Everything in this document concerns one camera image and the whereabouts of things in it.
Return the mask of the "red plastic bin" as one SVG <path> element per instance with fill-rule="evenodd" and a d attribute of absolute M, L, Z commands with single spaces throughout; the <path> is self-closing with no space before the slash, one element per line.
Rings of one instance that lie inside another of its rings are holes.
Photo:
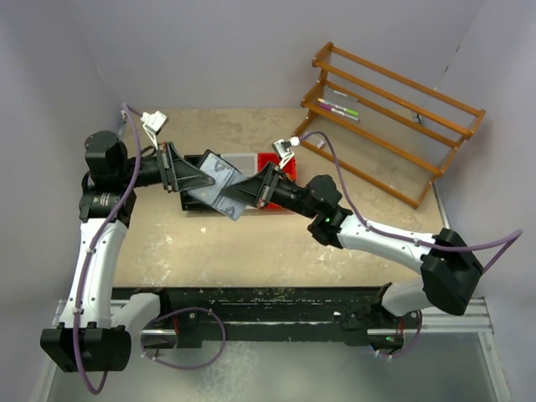
<path fill-rule="evenodd" d="M 280 158 L 274 152 L 259 152 L 256 156 L 256 172 L 261 172 L 269 163 L 275 165 L 274 169 L 283 173 L 289 180 L 297 180 L 296 158 L 292 157 L 283 168 L 280 168 Z"/>

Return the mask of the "green capped marker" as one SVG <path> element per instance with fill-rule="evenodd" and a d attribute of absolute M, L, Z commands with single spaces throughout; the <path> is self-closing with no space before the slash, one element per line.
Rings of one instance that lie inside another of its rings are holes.
<path fill-rule="evenodd" d="M 355 111 L 355 110 L 348 109 L 348 108 L 346 108 L 344 106 L 340 106 L 338 104 L 335 104 L 335 103 L 333 103 L 333 102 L 331 102 L 329 100 L 325 100 L 325 99 L 320 98 L 320 97 L 317 98 L 317 101 L 320 102 L 322 105 L 327 106 L 330 110 L 339 110 L 342 113 L 345 113 L 347 115 L 358 117 L 358 112 Z"/>

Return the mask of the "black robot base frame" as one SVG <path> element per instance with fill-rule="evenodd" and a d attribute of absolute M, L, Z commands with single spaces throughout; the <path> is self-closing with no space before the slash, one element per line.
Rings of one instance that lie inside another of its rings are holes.
<path fill-rule="evenodd" d="M 463 298 L 390 294 L 382 287 L 230 287 L 230 288 L 115 288 L 114 302 L 127 304 L 117 322 L 105 328 L 90 319 L 80 325 L 79 344 L 84 358 L 124 355 L 134 332 L 125 313 L 147 296 L 152 311 L 141 320 L 154 331 L 158 343 L 200 348 L 205 341 L 335 342 L 350 347 L 397 351 L 404 346 L 402 330 L 415 328 L 411 315 L 428 307 L 461 316 Z"/>

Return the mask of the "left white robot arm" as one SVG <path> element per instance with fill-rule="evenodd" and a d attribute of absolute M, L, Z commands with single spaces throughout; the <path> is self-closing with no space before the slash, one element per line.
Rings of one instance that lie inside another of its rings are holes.
<path fill-rule="evenodd" d="M 117 312 L 111 310 L 113 281 L 121 246 L 131 223 L 135 188 L 161 184 L 168 192 L 214 184 L 207 173 L 184 160 L 171 142 L 151 157 L 128 157 L 112 131 L 85 140 L 89 168 L 79 203 L 80 252 L 75 276 L 56 327 L 44 329 L 40 346 L 66 373 L 125 369 L 134 337 L 149 323 L 172 320 L 165 291 L 139 292 Z"/>

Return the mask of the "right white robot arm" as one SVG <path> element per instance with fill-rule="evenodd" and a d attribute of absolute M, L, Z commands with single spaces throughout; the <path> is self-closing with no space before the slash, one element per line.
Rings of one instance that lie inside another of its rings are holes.
<path fill-rule="evenodd" d="M 364 251 L 415 271 L 418 276 L 413 280 L 380 289 L 372 315 L 381 327 L 392 327 L 403 315 L 427 307 L 463 315 L 484 273 L 477 257 L 452 229 L 417 233 L 360 219 L 340 205 L 342 195 L 329 175 L 317 175 L 301 187 L 269 163 L 255 176 L 229 184 L 220 193 L 258 209 L 277 204 L 311 219 L 307 229 L 322 245 Z"/>

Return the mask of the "black plastic bin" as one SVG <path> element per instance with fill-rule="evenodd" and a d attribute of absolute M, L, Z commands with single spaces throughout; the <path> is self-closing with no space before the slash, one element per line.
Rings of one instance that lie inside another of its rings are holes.
<path fill-rule="evenodd" d="M 202 154 L 190 154 L 190 155 L 185 155 L 184 159 L 187 162 L 190 162 L 191 164 L 197 166 L 200 163 L 202 157 L 203 157 Z M 210 206 L 190 196 L 186 191 L 182 191 L 180 193 L 180 202 L 181 202 L 182 211 L 208 212 L 212 210 Z"/>

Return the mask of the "wooden tiered rack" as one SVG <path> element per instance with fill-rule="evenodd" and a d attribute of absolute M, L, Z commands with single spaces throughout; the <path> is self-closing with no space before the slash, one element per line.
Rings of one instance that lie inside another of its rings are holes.
<path fill-rule="evenodd" d="M 319 75 L 301 99 L 307 114 L 296 135 L 333 129 L 341 167 L 413 209 L 426 202 L 486 115 L 331 42 L 316 52 L 312 67 Z M 360 122 L 322 109 L 318 97 L 357 111 Z"/>

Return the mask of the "white plastic bin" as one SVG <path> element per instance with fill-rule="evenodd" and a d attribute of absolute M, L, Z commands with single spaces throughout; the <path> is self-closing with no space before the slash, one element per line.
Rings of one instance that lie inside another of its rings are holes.
<path fill-rule="evenodd" d="M 246 177 L 258 173 L 258 155 L 256 153 L 222 153 L 221 157 Z"/>

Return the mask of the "black card holder wallet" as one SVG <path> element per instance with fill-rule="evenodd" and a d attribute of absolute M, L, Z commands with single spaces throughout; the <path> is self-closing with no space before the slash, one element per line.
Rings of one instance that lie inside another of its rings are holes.
<path fill-rule="evenodd" d="M 212 178 L 214 184 L 190 189 L 187 194 L 227 218 L 233 221 L 238 220 L 244 213 L 246 204 L 224 196 L 221 190 L 232 184 L 242 182 L 247 177 L 238 168 L 210 150 L 204 153 L 198 168 Z"/>

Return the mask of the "pink marker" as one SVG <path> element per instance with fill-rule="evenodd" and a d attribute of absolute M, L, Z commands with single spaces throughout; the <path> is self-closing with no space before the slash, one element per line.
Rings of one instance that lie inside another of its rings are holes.
<path fill-rule="evenodd" d="M 330 111 L 336 115 L 339 115 L 339 116 L 342 116 L 342 117 L 345 117 L 345 118 L 348 118 L 352 121 L 356 121 L 356 122 L 360 122 L 360 119 L 352 114 L 348 114 L 342 110 L 339 110 L 337 108 L 334 108 L 334 107 L 331 107 L 331 106 L 328 106 L 328 105 L 324 105 L 324 104 L 321 104 L 320 107 L 324 110 L 327 110 L 327 111 Z"/>

